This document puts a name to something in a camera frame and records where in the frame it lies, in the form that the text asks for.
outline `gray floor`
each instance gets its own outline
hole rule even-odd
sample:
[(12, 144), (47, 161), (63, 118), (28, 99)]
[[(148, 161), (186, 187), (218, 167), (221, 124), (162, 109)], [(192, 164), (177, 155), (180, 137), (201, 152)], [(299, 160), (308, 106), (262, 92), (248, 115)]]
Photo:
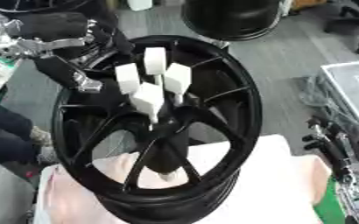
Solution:
[[(231, 45), (232, 54), (249, 70), (262, 94), (263, 134), (285, 136), (297, 155), (303, 153), (300, 139), (309, 133), (305, 121), (311, 114), (299, 101), (299, 83), (316, 74), (321, 65), (359, 60), (352, 53), (359, 38), (358, 30), (345, 27), (345, 33), (339, 34), (322, 31), (323, 24), (338, 10), (330, 4), (307, 10), (283, 19), (268, 36)], [(196, 36), (181, 21), (179, 7), (123, 10), (119, 15), (121, 27), (130, 38), (151, 34)], [(59, 86), (34, 71), (32, 63), (25, 63), (9, 86), (4, 105), (49, 129)]]

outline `wheel rim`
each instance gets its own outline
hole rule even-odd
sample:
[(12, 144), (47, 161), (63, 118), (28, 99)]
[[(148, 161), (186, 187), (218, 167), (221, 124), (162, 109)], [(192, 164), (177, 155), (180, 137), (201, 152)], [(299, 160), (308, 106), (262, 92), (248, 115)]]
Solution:
[(51, 11), (58, 8), (74, 8), (88, 1), (80, 0), (15, 0), (11, 3), (0, 4), (0, 11), (3, 13), (38, 13)]
[[(215, 168), (201, 176), (186, 157), (173, 150), (189, 182), (166, 189), (141, 189), (137, 187), (138, 175), (148, 163), (148, 159), (143, 160), (143, 158), (153, 154), (151, 146), (157, 139), (166, 136), (159, 138), (157, 137), (159, 133), (149, 133), (146, 130), (149, 125), (148, 118), (127, 106), (124, 108), (126, 103), (123, 102), (126, 102), (126, 99), (119, 94), (116, 94), (118, 96), (116, 99), (96, 103), (97, 101), (91, 100), (94, 96), (90, 99), (89, 95), (80, 95), (68, 90), (60, 93), (53, 112), (53, 140), (56, 151), (61, 163), (73, 178), (98, 195), (101, 203), (123, 220), (132, 223), (197, 221), (217, 208), (228, 196), (236, 182), (240, 166), (256, 143), (262, 119), (261, 101), (256, 85), (239, 62), (214, 45), (180, 36), (150, 36), (136, 38), (132, 42), (136, 46), (133, 57), (108, 52), (92, 59), (88, 67), (111, 71), (113, 64), (117, 66), (142, 60), (142, 52), (148, 46), (164, 46), (169, 52), (169, 62), (175, 61), (192, 67), (194, 80), (189, 92), (198, 97), (195, 101), (189, 96), (190, 100), (186, 106), (176, 108), (169, 113), (170, 119), (173, 118), (178, 124), (174, 132), (182, 133), (181, 131), (187, 130), (194, 122), (205, 123), (219, 130), (230, 141), (228, 154)], [(139, 64), (141, 63), (137, 65), (142, 73), (143, 68)], [(206, 76), (205, 73), (208, 74), (210, 71), (215, 71), (215, 74)], [(93, 77), (94, 75), (95, 73), (91, 73), (90, 77), (102, 81), (106, 79), (103, 74), (99, 74), (99, 77)], [(115, 82), (110, 83), (114, 85), (111, 89), (113, 91), (116, 89)], [(226, 105), (228, 101), (236, 105), (234, 109)], [(219, 109), (225, 122), (214, 113), (208, 112), (206, 108), (212, 106)], [(102, 125), (88, 127), (86, 119), (89, 116), (101, 117)], [(130, 127), (130, 123), (134, 123), (135, 127), (141, 129), (143, 136), (148, 137), (138, 143), (137, 151), (140, 151), (141, 156), (133, 166), (125, 184), (121, 184), (108, 178), (94, 166), (86, 166), (86, 164), (91, 164), (92, 150), (113, 132), (113, 128), (126, 130)], [(80, 140), (86, 136), (87, 142), (81, 143)], [(206, 201), (208, 205), (205, 209), (194, 211), (201, 205), (200, 203), (205, 205)], [(130, 205), (140, 210), (149, 209), (150, 214), (135, 215), (135, 208), (130, 208)], [(169, 215), (170, 217), (160, 213), (161, 209), (167, 210), (168, 207), (173, 210), (177, 207), (182, 209), (175, 210)]]

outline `foam cube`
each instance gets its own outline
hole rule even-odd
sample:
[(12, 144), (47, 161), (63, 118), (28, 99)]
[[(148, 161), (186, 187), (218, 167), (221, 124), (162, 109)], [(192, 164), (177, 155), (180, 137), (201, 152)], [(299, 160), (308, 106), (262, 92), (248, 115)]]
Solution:
[(116, 80), (123, 95), (135, 93), (140, 87), (135, 63), (116, 67)]
[(172, 63), (164, 74), (165, 90), (183, 95), (192, 84), (192, 69)]
[(136, 93), (130, 95), (130, 102), (138, 112), (147, 114), (152, 123), (157, 123), (158, 113), (165, 103), (163, 89), (155, 84), (144, 82)]
[(160, 75), (166, 70), (164, 47), (147, 47), (144, 52), (145, 71), (149, 75)]

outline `person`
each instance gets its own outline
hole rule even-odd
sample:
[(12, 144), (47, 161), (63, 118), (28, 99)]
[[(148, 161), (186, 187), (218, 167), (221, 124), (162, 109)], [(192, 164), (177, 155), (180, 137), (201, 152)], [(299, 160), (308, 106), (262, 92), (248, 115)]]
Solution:
[(20, 114), (0, 106), (0, 130), (18, 138), (0, 136), (0, 163), (54, 164), (57, 157), (50, 133), (32, 124)]

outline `jeans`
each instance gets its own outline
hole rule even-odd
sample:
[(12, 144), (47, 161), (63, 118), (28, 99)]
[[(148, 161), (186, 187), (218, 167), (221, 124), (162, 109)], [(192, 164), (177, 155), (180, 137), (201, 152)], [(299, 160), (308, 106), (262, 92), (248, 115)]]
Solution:
[(0, 163), (35, 161), (39, 149), (31, 143), (32, 121), (0, 106), (0, 130), (18, 138), (0, 136)]

